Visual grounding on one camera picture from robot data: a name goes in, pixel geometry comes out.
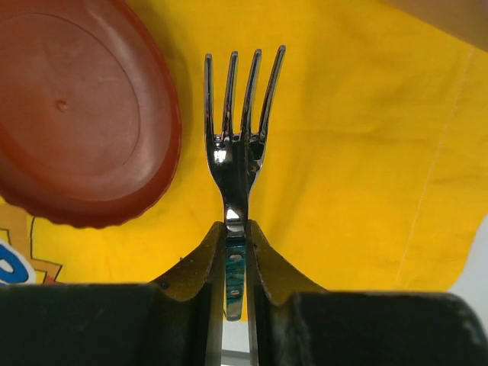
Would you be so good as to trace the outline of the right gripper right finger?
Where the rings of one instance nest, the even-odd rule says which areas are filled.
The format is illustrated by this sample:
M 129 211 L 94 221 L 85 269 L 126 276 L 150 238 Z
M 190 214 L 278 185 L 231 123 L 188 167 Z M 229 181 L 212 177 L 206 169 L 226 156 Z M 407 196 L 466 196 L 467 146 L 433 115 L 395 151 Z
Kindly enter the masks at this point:
M 247 228 L 253 365 L 485 365 L 475 312 L 449 293 L 328 291 Z

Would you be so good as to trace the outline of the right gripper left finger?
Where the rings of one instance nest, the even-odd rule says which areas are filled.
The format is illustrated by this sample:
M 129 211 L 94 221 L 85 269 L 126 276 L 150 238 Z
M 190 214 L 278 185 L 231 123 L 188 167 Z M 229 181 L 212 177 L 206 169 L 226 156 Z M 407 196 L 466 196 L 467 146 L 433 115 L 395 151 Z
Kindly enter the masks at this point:
M 146 284 L 8 285 L 1 289 L 3 365 L 218 365 L 224 236 Z

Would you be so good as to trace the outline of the yellow cartoon placemat cloth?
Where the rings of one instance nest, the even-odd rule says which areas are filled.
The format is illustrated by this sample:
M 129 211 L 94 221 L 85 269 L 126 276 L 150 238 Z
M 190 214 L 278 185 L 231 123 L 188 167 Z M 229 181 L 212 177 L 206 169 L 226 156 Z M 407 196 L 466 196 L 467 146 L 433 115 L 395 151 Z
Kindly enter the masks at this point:
M 287 47 L 250 216 L 331 290 L 487 290 L 487 55 L 382 1 L 133 1 L 169 62 L 184 127 L 175 179 L 135 220 L 57 226 L 3 204 L 4 243 L 37 280 L 148 281 L 222 217 L 204 153 L 203 58 L 221 114 L 262 50 Z

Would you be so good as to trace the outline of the fork with green handle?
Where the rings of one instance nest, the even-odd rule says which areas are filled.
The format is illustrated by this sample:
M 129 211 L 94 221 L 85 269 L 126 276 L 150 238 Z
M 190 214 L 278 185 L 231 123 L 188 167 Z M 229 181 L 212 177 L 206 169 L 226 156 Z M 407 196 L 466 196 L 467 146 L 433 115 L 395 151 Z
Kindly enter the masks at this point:
M 252 112 L 262 58 L 254 52 L 243 101 L 240 129 L 233 131 L 238 53 L 232 52 L 226 78 L 223 121 L 220 133 L 214 132 L 213 59 L 204 59 L 204 135 L 207 164 L 223 200 L 225 226 L 225 317 L 238 321 L 242 317 L 246 279 L 246 227 L 249 198 L 262 170 L 268 139 L 269 120 L 286 47 L 279 46 L 268 80 L 257 133 L 252 132 Z

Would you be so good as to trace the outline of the red round plate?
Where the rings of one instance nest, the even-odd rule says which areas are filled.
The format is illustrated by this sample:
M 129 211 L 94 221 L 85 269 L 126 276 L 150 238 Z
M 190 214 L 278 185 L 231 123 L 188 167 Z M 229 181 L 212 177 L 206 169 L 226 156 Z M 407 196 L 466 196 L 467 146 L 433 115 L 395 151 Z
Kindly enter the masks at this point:
M 1 196 L 56 224 L 118 226 L 181 152 L 166 62 L 125 1 L 1 3 Z

